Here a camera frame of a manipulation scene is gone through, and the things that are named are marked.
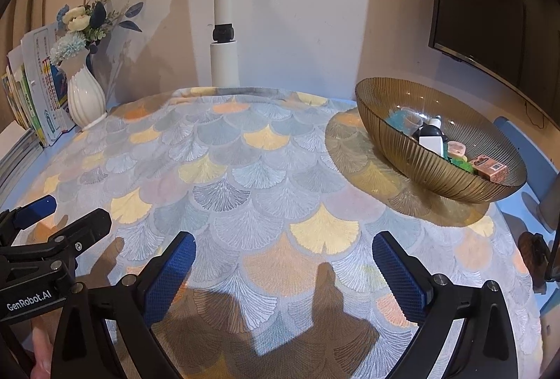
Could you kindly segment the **person's left hand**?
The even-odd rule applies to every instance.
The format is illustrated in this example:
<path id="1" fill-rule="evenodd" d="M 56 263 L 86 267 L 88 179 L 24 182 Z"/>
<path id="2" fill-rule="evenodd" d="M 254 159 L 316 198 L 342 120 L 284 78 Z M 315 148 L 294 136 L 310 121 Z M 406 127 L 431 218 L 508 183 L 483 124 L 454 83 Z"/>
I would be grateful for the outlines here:
<path id="1" fill-rule="evenodd" d="M 31 331 L 35 365 L 31 370 L 31 379 L 49 379 L 51 374 L 52 344 L 48 333 L 33 326 Z"/>

